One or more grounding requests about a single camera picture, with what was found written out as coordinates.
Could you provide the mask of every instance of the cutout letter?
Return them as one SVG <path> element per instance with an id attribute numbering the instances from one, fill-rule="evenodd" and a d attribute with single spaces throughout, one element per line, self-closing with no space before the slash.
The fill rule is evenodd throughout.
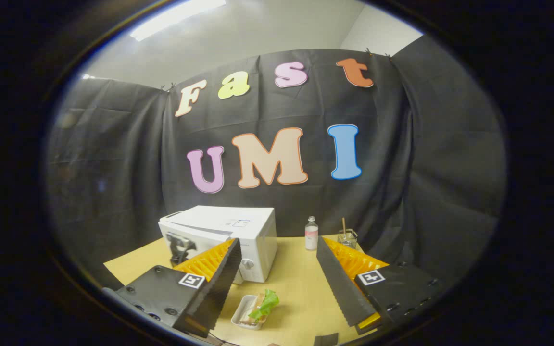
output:
<path id="1" fill-rule="evenodd" d="M 187 153 L 187 160 L 191 167 L 191 178 L 196 188 L 204 193 L 217 193 L 224 187 L 224 167 L 222 166 L 222 153 L 224 147 L 210 147 L 206 151 L 213 160 L 213 173 L 215 179 L 213 182 L 207 182 L 202 174 L 202 150 L 192 150 Z"/>
<path id="2" fill-rule="evenodd" d="M 363 173 L 356 164 L 354 137 L 357 133 L 358 127 L 355 125 L 333 125 L 328 128 L 328 134 L 335 140 L 337 158 L 337 167 L 330 173 L 332 179 L 352 179 Z"/>
<path id="3" fill-rule="evenodd" d="M 305 68 L 300 62 L 287 62 L 275 68 L 275 84 L 278 87 L 299 86 L 307 81 L 307 74 L 299 71 Z"/>
<path id="4" fill-rule="evenodd" d="M 345 77 L 350 83 L 360 87 L 372 87 L 373 81 L 369 78 L 363 77 L 361 70 L 367 70 L 367 65 L 358 63 L 356 59 L 347 58 L 337 62 L 337 66 L 343 67 L 345 71 Z"/>
<path id="5" fill-rule="evenodd" d="M 286 127 L 275 135 L 275 141 L 270 153 L 254 134 L 242 134 L 232 139 L 232 144 L 238 147 L 240 154 L 241 188 L 254 188 L 260 185 L 260 179 L 253 175 L 255 167 L 268 185 L 273 183 L 277 167 L 281 165 L 281 174 L 277 177 L 280 184 L 300 184 L 307 181 L 307 173 L 303 172 L 299 140 L 303 131 L 298 127 Z"/>
<path id="6" fill-rule="evenodd" d="M 174 116 L 182 116 L 191 112 L 191 105 L 189 105 L 189 103 L 196 103 L 196 101 L 198 101 L 198 94 L 200 94 L 200 89 L 205 87 L 206 79 L 182 88 L 181 103 L 178 105 L 178 110 L 176 111 L 176 113 L 174 113 Z"/>
<path id="7" fill-rule="evenodd" d="M 220 99 L 227 99 L 232 96 L 241 96 L 249 90 L 247 85 L 248 74 L 244 71 L 234 72 L 222 81 L 222 88 L 217 92 Z"/>

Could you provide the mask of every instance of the glass cup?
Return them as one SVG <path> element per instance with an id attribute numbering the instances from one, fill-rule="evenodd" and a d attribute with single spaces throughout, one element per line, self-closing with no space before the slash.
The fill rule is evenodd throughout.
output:
<path id="1" fill-rule="evenodd" d="M 357 239 L 358 235 L 351 228 L 345 230 L 345 235 L 343 234 L 343 230 L 340 230 L 339 235 L 337 235 L 337 243 L 349 246 L 352 249 L 356 249 Z"/>

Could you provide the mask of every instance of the microwave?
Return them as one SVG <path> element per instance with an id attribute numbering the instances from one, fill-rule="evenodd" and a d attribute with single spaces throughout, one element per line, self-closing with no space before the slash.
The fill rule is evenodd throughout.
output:
<path id="1" fill-rule="evenodd" d="M 277 253 L 274 208 L 195 206 L 162 217 L 159 226 L 171 249 L 172 265 L 238 238 L 242 259 L 237 284 L 265 282 Z"/>

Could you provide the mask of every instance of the fluorescent light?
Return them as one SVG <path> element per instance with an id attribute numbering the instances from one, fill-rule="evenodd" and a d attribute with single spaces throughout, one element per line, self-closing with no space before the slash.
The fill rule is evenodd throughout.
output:
<path id="1" fill-rule="evenodd" d="M 136 41 L 142 41 L 168 26 L 181 22 L 185 18 L 225 4 L 225 0 L 189 0 L 183 2 L 147 20 L 134 29 L 130 36 L 135 38 Z"/>

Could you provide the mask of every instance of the lettuce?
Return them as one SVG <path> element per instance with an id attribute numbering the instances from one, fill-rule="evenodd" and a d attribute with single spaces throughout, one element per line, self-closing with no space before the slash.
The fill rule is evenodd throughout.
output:
<path id="1" fill-rule="evenodd" d="M 275 305 L 277 305 L 278 303 L 279 298 L 277 297 L 277 294 L 275 294 L 275 292 L 271 291 L 270 289 L 266 289 L 264 292 L 264 300 L 262 300 L 260 308 L 254 310 L 248 316 L 255 320 L 258 320 L 260 317 L 270 314 L 273 310 L 273 307 L 275 307 Z"/>

